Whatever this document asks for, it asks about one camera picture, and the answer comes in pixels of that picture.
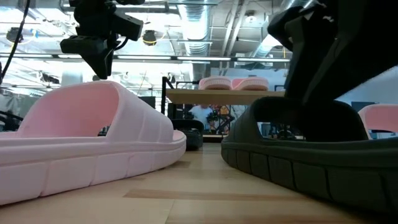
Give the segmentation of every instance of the ceiling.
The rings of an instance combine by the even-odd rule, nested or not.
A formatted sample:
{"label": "ceiling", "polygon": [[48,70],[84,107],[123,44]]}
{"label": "ceiling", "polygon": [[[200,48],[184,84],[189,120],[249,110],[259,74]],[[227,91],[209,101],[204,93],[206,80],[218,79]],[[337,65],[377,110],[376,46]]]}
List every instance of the ceiling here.
{"label": "ceiling", "polygon": [[[23,15],[21,3],[24,0],[2,0],[0,2],[0,62],[6,63],[7,54],[11,51],[12,42],[7,40],[7,33],[12,27],[19,27]],[[73,8],[69,7],[67,0],[35,0],[31,6],[29,16],[24,25],[24,40],[18,45],[17,54],[62,54],[60,42],[71,35],[75,35],[75,27],[78,23],[73,18]],[[228,46],[232,45],[232,57],[252,57],[257,48],[270,42],[263,40],[267,36],[266,28],[269,17],[280,10],[282,0],[169,0],[169,13],[159,13],[164,7],[164,1],[146,1],[143,6],[119,6],[119,10],[129,16],[144,21],[142,33],[145,30],[154,30],[157,42],[155,46],[147,46],[142,38],[137,42],[129,41],[125,47],[116,51],[118,55],[188,55],[185,44],[186,36],[195,34],[197,30],[187,30],[185,21],[178,14],[178,6],[181,3],[191,2],[197,6],[205,5],[210,8],[208,16],[208,38],[209,45],[207,56],[220,57],[226,54],[223,44],[228,32],[228,22],[233,21],[231,34],[228,38]],[[238,30],[237,38],[232,39],[234,30]],[[278,43],[269,44],[269,53],[265,57],[290,58],[290,52],[275,47]],[[284,80],[287,63],[257,63],[260,66],[251,66],[249,63],[222,63],[211,62],[211,67],[206,75],[226,75],[242,77],[248,75],[272,76],[275,71],[276,80]],[[139,90],[140,95],[160,96],[161,77],[174,75],[177,81],[192,81],[195,74],[195,66],[189,62],[158,62],[146,63],[146,61],[115,61],[111,80],[120,82],[129,87],[132,91]],[[43,81],[42,75],[50,75],[62,82],[62,75],[67,72],[77,72],[83,75],[84,82],[92,80],[94,72],[82,59],[59,58],[48,59],[26,59],[23,57],[14,58],[4,79],[3,85],[33,86],[30,91],[40,94],[48,91],[45,87],[47,82]]]}

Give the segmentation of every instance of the person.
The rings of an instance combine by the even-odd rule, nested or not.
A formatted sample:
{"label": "person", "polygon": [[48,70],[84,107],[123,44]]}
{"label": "person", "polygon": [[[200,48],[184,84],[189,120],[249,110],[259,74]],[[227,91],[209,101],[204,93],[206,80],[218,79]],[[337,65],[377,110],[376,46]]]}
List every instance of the person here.
{"label": "person", "polygon": [[189,112],[193,115],[193,119],[203,123],[205,129],[209,127],[207,117],[213,112],[209,105],[196,105]]}

